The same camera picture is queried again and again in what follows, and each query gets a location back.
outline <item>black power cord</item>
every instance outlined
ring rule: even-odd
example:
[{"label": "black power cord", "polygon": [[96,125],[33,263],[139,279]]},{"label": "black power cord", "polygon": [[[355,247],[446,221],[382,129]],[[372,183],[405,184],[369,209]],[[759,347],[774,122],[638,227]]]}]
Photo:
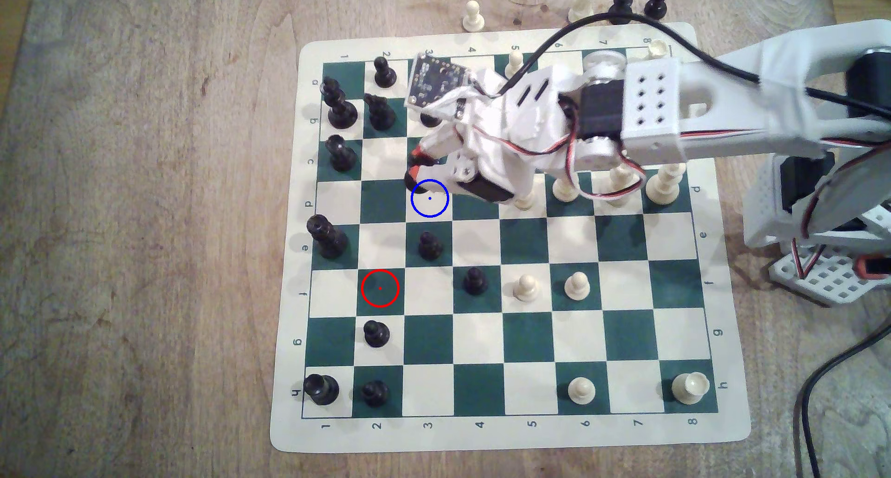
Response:
[{"label": "black power cord", "polygon": [[807,406],[811,400],[811,392],[814,390],[814,386],[817,384],[817,381],[819,381],[824,375],[829,373],[831,369],[837,367],[843,361],[851,358],[853,355],[859,353],[860,351],[863,351],[864,349],[874,345],[876,342],[881,341],[889,334],[891,334],[891,324],[887,324],[884,327],[879,328],[862,341],[846,349],[838,356],[830,359],[822,366],[820,366],[820,368],[815,370],[814,373],[811,374],[810,377],[808,377],[805,385],[801,388],[801,430],[805,434],[807,458],[811,461],[811,472],[814,474],[814,478],[820,478],[820,466],[817,463],[817,451],[814,449],[814,440],[811,437],[811,422],[807,417]]},{"label": "black power cord", "polygon": [[[555,32],[548,40],[546,40],[544,43],[542,43],[542,45],[538,48],[538,50],[536,50],[535,52],[532,53],[532,55],[529,57],[528,61],[526,61],[526,63],[524,63],[517,70],[517,73],[514,74],[513,76],[511,76],[510,79],[507,80],[507,83],[505,83],[504,86],[502,86],[501,89],[498,90],[497,96],[503,96],[508,91],[508,89],[510,89],[512,86],[516,85],[518,83],[519,79],[522,78],[523,75],[526,74],[527,71],[529,71],[529,68],[532,67],[532,64],[535,63],[538,60],[538,58],[542,56],[542,53],[547,51],[547,49],[550,48],[551,45],[553,45],[554,43],[557,43],[557,41],[559,41],[561,38],[563,38],[564,36],[566,36],[567,34],[569,34],[570,32],[572,32],[578,28],[583,28],[589,24],[593,24],[595,22],[599,22],[601,20],[607,20],[607,19],[629,19],[629,20],[634,20],[634,21],[637,21],[637,22],[640,22],[643,24],[647,24],[648,26],[651,26],[652,28],[656,28],[656,29],[662,31],[663,33],[665,33],[666,36],[668,36],[669,38],[676,41],[678,43],[678,45],[683,46],[686,50],[690,51],[692,54],[696,55],[696,57],[698,57],[699,60],[701,60],[702,62],[705,62],[707,65],[709,65],[719,71],[730,74],[731,76],[735,76],[737,78],[744,79],[751,83],[758,84],[761,82],[761,76],[759,76],[758,74],[754,74],[753,72],[741,70],[741,69],[735,68],[725,62],[719,61],[718,59],[709,55],[708,53],[705,53],[704,51],[696,48],[696,46],[691,44],[689,41],[685,40],[684,37],[682,37],[678,33],[674,32],[674,29],[669,28],[668,26],[665,26],[658,20],[653,20],[650,17],[647,17],[645,15],[638,15],[637,13],[605,12],[605,13],[596,13],[594,15],[589,15],[587,17],[584,17],[583,19],[579,19],[579,20],[569,24],[568,26],[564,26],[559,31]],[[807,88],[806,87],[805,93],[808,94],[809,97],[814,97],[815,99],[820,99],[820,100],[828,101],[831,103],[837,103],[837,104],[841,104],[841,105],[847,106],[847,107],[857,108],[857,109],[862,110],[863,112],[866,112],[868,114],[872,114],[874,116],[878,116],[880,118],[884,118],[884,119],[891,121],[891,110],[886,109],[881,106],[877,106],[877,105],[874,105],[871,103],[865,103],[863,101],[858,101],[857,99],[854,99],[854,98],[851,98],[848,96],[842,96],[840,94],[833,94],[832,92],[827,92],[825,90],[818,90],[817,88]]]}]

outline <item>white square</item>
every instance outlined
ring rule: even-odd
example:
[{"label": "white square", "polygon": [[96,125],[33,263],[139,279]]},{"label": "white square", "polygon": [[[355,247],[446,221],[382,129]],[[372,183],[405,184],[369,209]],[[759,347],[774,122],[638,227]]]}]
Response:
[{"label": "white square", "polygon": [[402,367],[402,415],[454,415],[454,366]]},{"label": "white square", "polygon": [[551,326],[554,361],[606,361],[603,311],[554,311]]},{"label": "white square", "polygon": [[[369,320],[385,324],[390,331],[384,346],[373,348],[365,342],[363,327]],[[402,365],[406,343],[406,318],[403,316],[357,317],[355,319],[355,343],[353,365],[371,367],[378,365]]]},{"label": "white square", "polygon": [[696,233],[690,212],[645,213],[643,232],[650,260],[696,258]]},{"label": "white square", "polygon": [[[513,296],[517,280],[529,275],[538,282],[538,297],[523,302]],[[550,264],[504,264],[501,267],[502,312],[503,313],[547,313],[551,307],[551,265]]]},{"label": "white square", "polygon": [[452,265],[497,266],[501,264],[501,222],[456,220],[452,222]]},{"label": "white square", "polygon": [[355,269],[313,271],[310,317],[354,317],[359,272]]},{"label": "white square", "polygon": [[[307,419],[327,417],[350,417],[353,415],[353,367],[308,367],[306,376],[310,374],[330,375],[337,381],[340,394],[337,400],[329,405],[317,405],[306,393],[303,394],[303,416]],[[303,393],[302,382],[294,389]]]},{"label": "white square", "polygon": [[665,412],[657,359],[607,361],[607,385],[613,414]]},{"label": "white square", "polygon": [[553,363],[504,364],[504,413],[538,415],[557,413],[557,379]]},{"label": "white square", "polygon": [[554,264],[597,262],[594,216],[549,217],[548,259]]},{"label": "white square", "polygon": [[502,314],[452,315],[452,347],[455,364],[504,363]]},{"label": "white square", "polygon": [[361,202],[361,181],[320,182],[316,187],[316,212],[324,215],[335,226],[358,224]]},{"label": "white square", "polygon": [[544,189],[544,174],[536,174],[532,178],[532,193],[536,196],[535,203],[529,210],[519,210],[513,205],[498,205],[498,217],[500,219],[534,219],[547,217],[547,192]]},{"label": "white square", "polygon": [[362,122],[365,114],[365,101],[359,99],[347,102],[355,106],[355,111],[358,113],[358,117],[355,119],[355,123],[350,125],[348,129],[341,130],[331,126],[330,122],[328,122],[328,111],[330,108],[325,105],[324,102],[319,101],[319,104],[322,105],[322,132],[319,134],[319,138],[322,141],[334,134],[342,136],[344,140],[362,140]]},{"label": "white square", "polygon": [[702,308],[653,310],[659,359],[708,359],[706,311]]},{"label": "white square", "polygon": [[406,176],[407,149],[405,137],[364,139],[362,180],[402,180]]},{"label": "white square", "polygon": [[452,313],[452,267],[406,267],[406,315]]},{"label": "white square", "polygon": [[599,262],[600,307],[604,310],[651,310],[653,291],[646,260]]},{"label": "white square", "polygon": [[359,225],[359,268],[406,266],[406,224]]}]

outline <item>white chess piece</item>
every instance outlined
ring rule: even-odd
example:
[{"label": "white chess piece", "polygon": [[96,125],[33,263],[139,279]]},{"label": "white chess piece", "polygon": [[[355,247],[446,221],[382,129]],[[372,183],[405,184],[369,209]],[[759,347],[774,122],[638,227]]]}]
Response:
[{"label": "white chess piece", "polygon": [[[575,182],[578,183],[578,176],[574,176]],[[557,177],[551,188],[554,197],[564,203],[573,202],[578,197],[578,189],[574,188],[565,178]]]},{"label": "white chess piece", "polygon": [[692,405],[702,400],[711,385],[708,377],[699,372],[680,374],[671,381],[671,393],[674,394],[675,400],[685,405]]},{"label": "white chess piece", "polygon": [[461,25],[467,32],[479,32],[483,30],[485,26],[485,20],[483,16],[479,14],[479,3],[476,1],[469,1],[466,5],[467,14],[464,15],[464,19],[461,21]]},{"label": "white chess piece", "polygon": [[538,281],[529,275],[523,275],[513,287],[513,296],[522,302],[532,302],[538,297]]},{"label": "white chess piece", "polygon": [[511,50],[507,57],[507,65],[504,66],[504,77],[513,78],[513,75],[517,74],[517,70],[521,67],[523,67],[523,54],[519,50]]},{"label": "white chess piece", "polygon": [[578,19],[594,15],[594,6],[591,0],[575,0],[572,7],[569,8],[569,21],[575,22]]},{"label": "white chess piece", "polygon": [[569,399],[579,405],[587,405],[594,399],[597,390],[594,388],[594,382],[585,377],[576,377],[569,383]]},{"label": "white chess piece", "polygon": [[563,284],[563,291],[566,292],[569,299],[581,301],[591,293],[591,284],[588,283],[588,277],[585,276],[585,273],[577,272],[566,278],[566,282]]},{"label": "white chess piece", "polygon": [[684,178],[687,165],[675,163],[662,165],[656,175],[650,177],[645,187],[647,197],[656,204],[667,205],[677,199],[681,192],[678,183]]}]

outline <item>wood grain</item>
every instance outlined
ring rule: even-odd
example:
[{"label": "wood grain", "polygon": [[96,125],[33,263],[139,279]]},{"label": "wood grain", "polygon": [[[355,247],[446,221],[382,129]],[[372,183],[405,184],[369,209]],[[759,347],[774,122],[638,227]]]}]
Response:
[{"label": "wood grain", "polygon": [[[741,242],[757,157],[719,163],[748,439],[336,456],[270,445],[299,49],[459,32],[464,1],[33,0],[0,124],[0,472],[796,472],[799,386],[883,322],[888,299],[830,310],[765,282],[777,253]],[[478,1],[488,28],[507,30],[563,25],[572,0]],[[690,22],[712,53],[832,22],[830,0],[668,3],[665,19]],[[891,472],[889,369],[881,343],[820,382],[826,475]]]}]

